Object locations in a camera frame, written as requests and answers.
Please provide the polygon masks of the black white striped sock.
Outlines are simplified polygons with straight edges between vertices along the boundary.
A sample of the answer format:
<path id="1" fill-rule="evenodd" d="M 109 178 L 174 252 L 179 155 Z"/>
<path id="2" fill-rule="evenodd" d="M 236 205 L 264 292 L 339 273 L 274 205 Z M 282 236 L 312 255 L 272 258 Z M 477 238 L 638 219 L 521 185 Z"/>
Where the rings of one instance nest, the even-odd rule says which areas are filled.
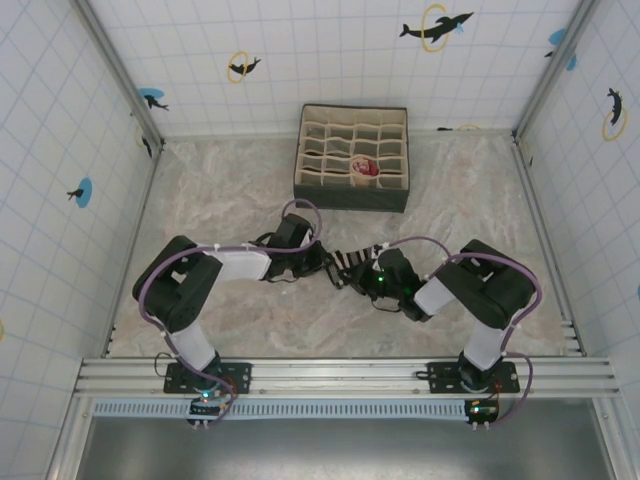
<path id="1" fill-rule="evenodd" d="M 350 272 L 350 268 L 351 268 L 351 264 L 354 260 L 356 259 L 365 259 L 365 258 L 371 258 L 372 260 L 375 259 L 379 252 L 382 250 L 382 246 L 380 244 L 375 244 L 372 245 L 370 247 L 361 249 L 361 250 L 355 250 L 352 252 L 341 252 L 339 250 L 334 251 L 334 256 L 335 256 L 335 260 L 334 261 L 326 261 L 324 259 L 324 265 L 326 263 L 333 263 L 336 265 L 336 267 L 339 269 L 339 273 L 340 273 L 340 277 L 351 277 L 354 280 L 357 280 L 359 278 L 359 275 L 362 272 L 356 272 L 356 273 L 351 273 Z M 342 287 L 340 285 L 340 280 L 330 280 L 330 283 L 337 288 L 338 290 L 343 289 L 344 287 Z"/>

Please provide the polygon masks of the dark fabric organizer box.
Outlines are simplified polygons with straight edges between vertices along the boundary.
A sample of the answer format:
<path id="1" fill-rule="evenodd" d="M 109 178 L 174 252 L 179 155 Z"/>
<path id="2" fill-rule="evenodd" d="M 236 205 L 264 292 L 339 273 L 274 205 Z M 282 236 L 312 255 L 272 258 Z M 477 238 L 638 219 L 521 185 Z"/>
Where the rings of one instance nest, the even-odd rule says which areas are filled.
<path id="1" fill-rule="evenodd" d="M 376 188 L 355 187 L 350 160 L 375 158 Z M 402 213 L 410 193 L 408 110 L 306 103 L 300 114 L 294 196 L 320 209 Z"/>

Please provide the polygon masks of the peach sock purple maroon stripes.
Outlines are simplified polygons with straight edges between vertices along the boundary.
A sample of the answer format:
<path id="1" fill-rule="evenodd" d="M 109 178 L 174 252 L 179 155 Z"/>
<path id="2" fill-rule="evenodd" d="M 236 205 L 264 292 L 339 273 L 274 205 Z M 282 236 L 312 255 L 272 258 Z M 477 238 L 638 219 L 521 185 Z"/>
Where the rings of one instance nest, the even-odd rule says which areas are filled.
<path id="1" fill-rule="evenodd" d="M 362 188 L 376 188 L 380 176 L 378 161 L 366 155 L 357 155 L 350 160 L 349 171 L 353 185 Z"/>

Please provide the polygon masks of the small circuit board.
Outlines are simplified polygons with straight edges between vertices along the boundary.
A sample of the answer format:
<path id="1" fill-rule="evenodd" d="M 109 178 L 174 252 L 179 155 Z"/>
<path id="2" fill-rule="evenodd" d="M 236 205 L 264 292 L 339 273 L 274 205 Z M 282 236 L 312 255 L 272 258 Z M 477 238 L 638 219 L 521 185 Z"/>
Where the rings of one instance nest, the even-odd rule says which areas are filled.
<path id="1" fill-rule="evenodd" d="M 493 398 L 466 401 L 464 410 L 467 423 L 474 431 L 479 427 L 488 429 L 500 414 L 499 402 Z"/>
<path id="2" fill-rule="evenodd" d="M 226 398 L 220 391 L 201 391 L 199 396 L 190 403 L 187 421 L 193 430 L 208 430 L 219 420 L 226 406 Z"/>

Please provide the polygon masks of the dolphin blue oval sticker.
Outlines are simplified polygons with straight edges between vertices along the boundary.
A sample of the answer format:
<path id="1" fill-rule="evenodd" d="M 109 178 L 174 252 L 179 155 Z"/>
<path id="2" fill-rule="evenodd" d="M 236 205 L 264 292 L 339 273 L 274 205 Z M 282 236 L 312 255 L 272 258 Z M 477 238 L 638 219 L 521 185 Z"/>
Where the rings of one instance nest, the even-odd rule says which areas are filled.
<path id="1" fill-rule="evenodd" d="M 548 38 L 548 42 L 549 44 L 552 46 L 552 49 L 547 52 L 544 57 L 545 58 L 551 58 L 554 54 L 555 48 L 558 47 L 560 45 L 560 43 L 563 41 L 564 36 L 565 36 L 565 32 L 566 30 L 564 28 L 559 29 L 555 32 L 553 32 L 549 38 Z M 576 52 L 573 52 L 567 65 L 566 65 L 566 70 L 567 71 L 572 71 L 575 69 L 577 65 L 577 54 Z"/>
<path id="2" fill-rule="evenodd" d="M 150 87 L 143 87 L 139 89 L 140 96 L 147 103 L 149 109 L 161 109 L 168 111 L 169 106 L 161 103 L 161 100 L 165 97 L 165 93 L 162 90 Z"/>
<path id="3" fill-rule="evenodd" d="M 74 201 L 80 209 L 86 208 L 92 198 L 93 182 L 89 177 L 80 180 L 75 190 L 66 193 L 69 201 Z"/>

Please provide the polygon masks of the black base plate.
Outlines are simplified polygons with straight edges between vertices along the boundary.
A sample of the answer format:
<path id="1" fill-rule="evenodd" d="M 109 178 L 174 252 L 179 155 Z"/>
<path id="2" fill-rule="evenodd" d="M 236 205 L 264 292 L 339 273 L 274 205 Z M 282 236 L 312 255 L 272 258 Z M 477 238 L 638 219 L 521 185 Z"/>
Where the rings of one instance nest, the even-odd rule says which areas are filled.
<path id="1" fill-rule="evenodd" d="M 212 376 L 229 384 L 235 394 L 247 394 L 252 378 L 252 365 L 245 362 L 222 363 Z M 217 381 L 196 375 L 178 362 L 169 364 L 164 376 L 163 392 L 166 394 L 189 395 L 199 391 L 223 389 Z"/>
<path id="2" fill-rule="evenodd" d="M 521 391 L 513 362 L 499 361 L 489 370 L 480 370 L 471 363 L 430 362 L 427 364 L 427 381 L 433 394 L 484 394 L 492 393 L 496 386 L 501 393 Z"/>

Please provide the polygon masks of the aluminium rail beam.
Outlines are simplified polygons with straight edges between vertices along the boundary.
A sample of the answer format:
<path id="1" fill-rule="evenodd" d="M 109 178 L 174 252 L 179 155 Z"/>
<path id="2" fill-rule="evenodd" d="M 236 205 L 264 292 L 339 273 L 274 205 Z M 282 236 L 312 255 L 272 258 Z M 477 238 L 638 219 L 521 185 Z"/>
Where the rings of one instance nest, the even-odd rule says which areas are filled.
<path id="1" fill-rule="evenodd" d="M 171 359 L 107 358 L 84 360 L 74 387 L 79 397 L 159 398 Z M 416 377 L 426 358 L 251 359 L 248 398 L 412 398 L 427 397 L 436 375 Z M 533 370 L 513 360 L 521 388 L 531 379 L 531 399 L 618 397 L 620 386 L 607 358 L 535 357 Z"/>

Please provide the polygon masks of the aluminium table edge rail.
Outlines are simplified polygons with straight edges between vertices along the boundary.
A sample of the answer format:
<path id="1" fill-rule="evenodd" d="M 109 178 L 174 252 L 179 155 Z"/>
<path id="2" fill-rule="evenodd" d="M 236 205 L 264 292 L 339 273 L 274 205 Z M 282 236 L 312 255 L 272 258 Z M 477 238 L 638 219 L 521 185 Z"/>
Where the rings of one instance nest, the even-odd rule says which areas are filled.
<path id="1" fill-rule="evenodd" d="M 137 204 L 137 209 L 135 210 L 133 229 L 124 253 L 123 264 L 121 265 L 120 275 L 118 277 L 118 282 L 114 290 L 114 297 L 108 315 L 108 323 L 103 332 L 103 342 L 99 354 L 99 357 L 101 359 L 104 359 L 110 353 L 112 333 L 117 321 L 118 308 L 123 296 L 126 276 L 130 268 L 131 259 L 135 250 L 137 238 L 139 236 L 141 223 L 148 203 L 151 187 L 156 176 L 158 163 L 165 149 L 165 145 L 166 140 L 164 138 L 160 138 L 159 146 L 156 148 L 155 154 L 151 157 L 152 166 L 150 167 L 149 175 L 147 176 L 147 179 L 145 181 L 144 188 L 141 190 L 141 197 Z"/>
<path id="2" fill-rule="evenodd" d="M 511 150 L 541 247 L 553 297 L 559 308 L 566 353 L 571 357 L 586 357 L 587 350 L 585 349 L 585 344 L 579 331 L 577 317 L 566 282 L 564 281 L 561 265 L 554 251 L 554 245 L 542 208 L 541 198 L 536 191 L 525 158 L 525 152 L 522 150 L 522 142 L 513 140 Z"/>

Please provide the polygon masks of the aluminium corner post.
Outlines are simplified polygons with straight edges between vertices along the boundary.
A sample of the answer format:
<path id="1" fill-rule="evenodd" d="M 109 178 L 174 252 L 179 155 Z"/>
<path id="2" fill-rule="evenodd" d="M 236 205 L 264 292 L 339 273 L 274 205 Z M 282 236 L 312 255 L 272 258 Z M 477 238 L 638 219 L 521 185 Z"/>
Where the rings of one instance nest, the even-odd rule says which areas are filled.
<path id="1" fill-rule="evenodd" d="M 514 142 L 518 144 L 532 127 L 551 91 L 566 70 L 577 46 L 602 0 L 580 0 L 571 21 L 565 28 L 565 34 L 555 47 L 551 61 L 540 81 L 534 89 L 530 101 L 527 103 L 516 128 L 512 131 Z"/>
<path id="2" fill-rule="evenodd" d="M 142 135 L 149 143 L 152 151 L 159 153 L 163 147 L 162 135 L 96 11 L 89 0 L 69 0 L 69 3 L 97 49 L 120 93 L 124 96 L 133 117 L 138 121 L 142 129 Z"/>

